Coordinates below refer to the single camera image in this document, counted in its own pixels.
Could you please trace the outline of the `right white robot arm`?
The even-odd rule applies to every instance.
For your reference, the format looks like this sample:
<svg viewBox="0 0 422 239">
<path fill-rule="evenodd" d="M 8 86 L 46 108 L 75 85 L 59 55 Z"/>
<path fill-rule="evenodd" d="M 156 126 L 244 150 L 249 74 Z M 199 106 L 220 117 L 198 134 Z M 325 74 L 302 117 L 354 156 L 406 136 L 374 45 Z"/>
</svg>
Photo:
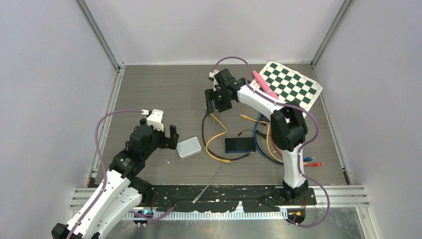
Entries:
<svg viewBox="0 0 422 239">
<path fill-rule="evenodd" d="M 235 79 L 228 69 L 211 72 L 209 79 L 213 81 L 213 88 L 205 91 L 207 114 L 229 110 L 231 102 L 236 101 L 269 119 L 272 139 L 283 155 L 283 198 L 290 204 L 297 204 L 309 186 L 303 173 L 302 153 L 308 133 L 304 119 L 306 110 L 296 102 L 284 103 L 254 88 L 244 78 Z"/>
</svg>

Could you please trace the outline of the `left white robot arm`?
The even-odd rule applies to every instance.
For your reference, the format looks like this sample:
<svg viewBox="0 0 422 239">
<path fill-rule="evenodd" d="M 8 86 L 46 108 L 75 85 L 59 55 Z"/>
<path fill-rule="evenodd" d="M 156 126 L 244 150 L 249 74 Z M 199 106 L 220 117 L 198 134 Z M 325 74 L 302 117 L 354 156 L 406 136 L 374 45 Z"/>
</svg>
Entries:
<svg viewBox="0 0 422 239">
<path fill-rule="evenodd" d="M 134 207 L 152 202 L 153 186 L 137 175 L 158 148 L 177 147 L 179 134 L 174 125 L 165 135 L 162 123 L 141 119 L 125 148 L 112 160 L 105 177 L 78 213 L 67 223 L 52 229 L 55 239 L 104 239 Z"/>
</svg>

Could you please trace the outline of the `white small router box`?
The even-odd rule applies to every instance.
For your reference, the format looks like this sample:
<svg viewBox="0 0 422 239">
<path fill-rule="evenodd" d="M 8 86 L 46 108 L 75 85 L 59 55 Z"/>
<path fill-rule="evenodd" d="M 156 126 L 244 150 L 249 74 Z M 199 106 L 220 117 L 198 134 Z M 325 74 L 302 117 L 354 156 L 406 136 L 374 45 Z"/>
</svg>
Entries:
<svg viewBox="0 0 422 239">
<path fill-rule="evenodd" d="M 199 153 L 201 149 L 201 144 L 197 137 L 192 137 L 177 144 L 177 152 L 180 158 Z"/>
</svg>

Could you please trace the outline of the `black network switch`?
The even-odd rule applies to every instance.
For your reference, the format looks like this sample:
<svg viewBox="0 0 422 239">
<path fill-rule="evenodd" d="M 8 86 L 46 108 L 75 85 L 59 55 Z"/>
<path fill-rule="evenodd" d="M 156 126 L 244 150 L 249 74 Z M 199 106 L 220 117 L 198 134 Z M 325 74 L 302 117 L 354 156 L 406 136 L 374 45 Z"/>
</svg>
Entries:
<svg viewBox="0 0 422 239">
<path fill-rule="evenodd" d="M 250 153 L 256 151 L 254 137 L 225 138 L 226 153 Z"/>
</svg>

